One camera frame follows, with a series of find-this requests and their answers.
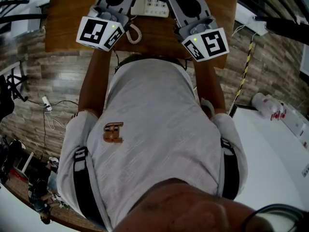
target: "hair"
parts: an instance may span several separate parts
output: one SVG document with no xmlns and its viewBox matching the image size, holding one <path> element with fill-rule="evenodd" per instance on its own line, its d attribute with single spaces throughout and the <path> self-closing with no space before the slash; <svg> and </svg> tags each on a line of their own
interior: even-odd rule
<svg viewBox="0 0 309 232">
<path fill-rule="evenodd" d="M 45 211 L 43 211 L 42 213 L 46 214 L 47 215 L 47 218 L 42 218 L 41 217 L 41 221 L 44 223 L 44 224 L 50 224 L 50 210 L 49 209 L 46 209 Z"/>
<path fill-rule="evenodd" d="M 44 224 L 50 224 L 50 218 L 41 219 Z"/>
</svg>

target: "person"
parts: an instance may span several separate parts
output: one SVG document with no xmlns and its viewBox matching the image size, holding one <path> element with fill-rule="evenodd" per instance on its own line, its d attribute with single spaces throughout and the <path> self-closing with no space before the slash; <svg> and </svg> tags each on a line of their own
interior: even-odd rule
<svg viewBox="0 0 309 232">
<path fill-rule="evenodd" d="M 50 157 L 46 166 L 37 171 L 35 177 L 28 182 L 28 198 L 33 209 L 40 214 L 44 224 L 50 224 L 50 211 L 59 203 L 49 202 L 56 190 L 56 172 L 59 160 Z"/>
<path fill-rule="evenodd" d="M 63 200 L 82 215 L 73 169 L 86 146 L 92 191 L 115 232 L 240 231 L 254 211 L 222 198 L 221 138 L 237 156 L 239 192 L 247 161 L 214 68 L 194 61 L 197 102 L 176 59 L 130 56 L 116 69 L 103 112 L 110 60 L 111 52 L 94 50 L 67 125 L 57 176 Z"/>
</svg>

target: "logo patch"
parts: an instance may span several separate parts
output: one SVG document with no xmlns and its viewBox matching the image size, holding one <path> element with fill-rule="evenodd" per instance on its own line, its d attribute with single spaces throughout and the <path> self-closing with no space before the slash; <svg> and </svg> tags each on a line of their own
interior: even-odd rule
<svg viewBox="0 0 309 232">
<path fill-rule="evenodd" d="M 99 44 L 106 29 L 107 22 L 89 19 L 80 37 L 81 41 Z"/>
<path fill-rule="evenodd" d="M 123 125 L 123 122 L 108 123 L 104 126 L 103 140 L 107 143 L 122 143 L 123 140 L 119 134 L 120 127 Z"/>
</svg>

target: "chair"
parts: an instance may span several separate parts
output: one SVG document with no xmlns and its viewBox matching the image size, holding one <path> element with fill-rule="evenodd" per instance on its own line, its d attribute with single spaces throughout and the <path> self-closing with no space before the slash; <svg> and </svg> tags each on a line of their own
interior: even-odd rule
<svg viewBox="0 0 309 232">
<path fill-rule="evenodd" d="M 23 97 L 16 88 L 26 80 L 27 76 L 15 76 L 13 69 L 12 74 L 7 77 L 7 80 L 5 80 L 3 75 L 0 76 L 0 123 L 4 117 L 14 111 L 15 105 L 13 100 L 20 98 L 23 102 L 25 102 L 28 99 L 28 97 Z"/>
</svg>

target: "red object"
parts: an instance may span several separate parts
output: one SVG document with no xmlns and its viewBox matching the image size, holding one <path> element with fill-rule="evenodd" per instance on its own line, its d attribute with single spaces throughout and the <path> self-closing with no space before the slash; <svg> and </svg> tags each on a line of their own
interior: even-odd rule
<svg viewBox="0 0 309 232">
<path fill-rule="evenodd" d="M 20 175 L 18 174 L 18 172 L 15 171 L 14 168 L 11 168 L 11 169 L 10 169 L 10 172 L 11 172 L 12 174 L 14 174 L 18 179 L 27 182 L 27 180 L 26 180 L 24 177 L 20 176 Z"/>
</svg>

